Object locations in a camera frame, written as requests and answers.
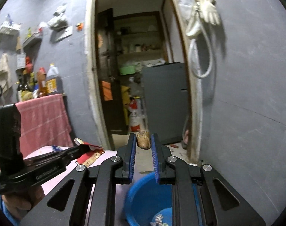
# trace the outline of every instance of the blue plastic basin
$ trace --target blue plastic basin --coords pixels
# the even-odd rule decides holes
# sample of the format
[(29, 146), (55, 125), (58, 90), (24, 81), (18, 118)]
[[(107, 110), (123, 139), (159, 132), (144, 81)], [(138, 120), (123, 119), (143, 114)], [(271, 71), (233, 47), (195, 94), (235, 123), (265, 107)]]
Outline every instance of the blue plastic basin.
[[(167, 208), (166, 211), (169, 211), (171, 207), (172, 186), (157, 184), (154, 173), (150, 173), (130, 188), (126, 195), (124, 211), (130, 226), (150, 226), (156, 214)], [(171, 221), (171, 216), (163, 216), (163, 222)]]

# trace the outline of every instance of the human hand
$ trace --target human hand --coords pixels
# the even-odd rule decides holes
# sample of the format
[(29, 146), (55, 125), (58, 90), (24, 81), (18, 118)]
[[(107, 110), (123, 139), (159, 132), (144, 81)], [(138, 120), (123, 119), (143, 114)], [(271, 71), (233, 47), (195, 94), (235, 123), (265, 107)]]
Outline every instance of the human hand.
[(27, 195), (29, 199), (25, 199), (25, 197), (18, 194), (2, 195), (2, 200), (4, 201), (8, 211), (12, 214), (12, 216), (19, 220), (24, 216), (22, 215), (23, 210), (30, 210), (45, 197), (43, 188), (41, 186), (29, 189), (27, 191)]

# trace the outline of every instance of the orange paper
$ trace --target orange paper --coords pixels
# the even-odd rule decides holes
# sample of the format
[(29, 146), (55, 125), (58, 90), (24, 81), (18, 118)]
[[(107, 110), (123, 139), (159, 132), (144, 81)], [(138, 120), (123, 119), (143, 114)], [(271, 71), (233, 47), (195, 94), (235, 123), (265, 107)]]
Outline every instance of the orange paper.
[(109, 82), (102, 81), (103, 97), (105, 101), (112, 100), (112, 88)]

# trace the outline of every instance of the label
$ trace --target label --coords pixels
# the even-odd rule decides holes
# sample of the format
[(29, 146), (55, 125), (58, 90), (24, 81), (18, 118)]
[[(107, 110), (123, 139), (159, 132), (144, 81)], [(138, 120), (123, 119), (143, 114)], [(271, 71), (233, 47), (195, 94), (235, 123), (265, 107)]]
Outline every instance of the label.
[(48, 93), (53, 93), (57, 91), (56, 79), (49, 80), (46, 82), (46, 84)]
[(21, 98), (21, 90), (17, 92), (17, 98), (19, 102), (23, 101), (23, 99)]
[(53, 167), (52, 169), (50, 169), (50, 170), (48, 170), (48, 171), (42, 173), (41, 175), (36, 176), (35, 178), (36, 178), (37, 180), (42, 179), (43, 177), (49, 175), (49, 174), (52, 173), (52, 172), (55, 172), (56, 170), (57, 170), (57, 167)]
[(21, 53), (16, 55), (17, 69), (23, 69), (26, 67), (26, 54)]
[(87, 168), (93, 164), (99, 157), (101, 156), (100, 153), (93, 154), (90, 158), (88, 158), (85, 162), (82, 163), (82, 165), (85, 165)]
[(130, 129), (132, 132), (140, 131), (140, 117), (137, 115), (136, 111), (132, 112), (129, 116)]

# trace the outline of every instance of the wall shelf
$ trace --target wall shelf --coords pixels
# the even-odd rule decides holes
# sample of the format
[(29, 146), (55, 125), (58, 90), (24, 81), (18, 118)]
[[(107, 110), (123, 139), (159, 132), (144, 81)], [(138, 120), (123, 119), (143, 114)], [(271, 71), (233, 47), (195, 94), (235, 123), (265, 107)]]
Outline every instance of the wall shelf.
[(41, 42), (43, 36), (40, 32), (33, 33), (25, 42), (23, 43), (24, 50), (34, 46), (35, 44)]
[(137, 57), (137, 56), (144, 56), (144, 55), (151, 55), (151, 54), (160, 54), (162, 53), (161, 49), (156, 50), (148, 50), (148, 51), (141, 51), (141, 52), (132, 52), (132, 53), (126, 53), (118, 55), (119, 58), (122, 57)]
[(6, 35), (16, 35), (21, 30), (21, 25), (12, 24), (10, 25), (9, 22), (4, 21), (1, 25), (0, 34)]
[(152, 37), (152, 36), (159, 36), (158, 31), (144, 31), (144, 32), (137, 32), (137, 33), (129, 33), (125, 35), (118, 35), (117, 38), (128, 39), (128, 38), (137, 38), (137, 37)]

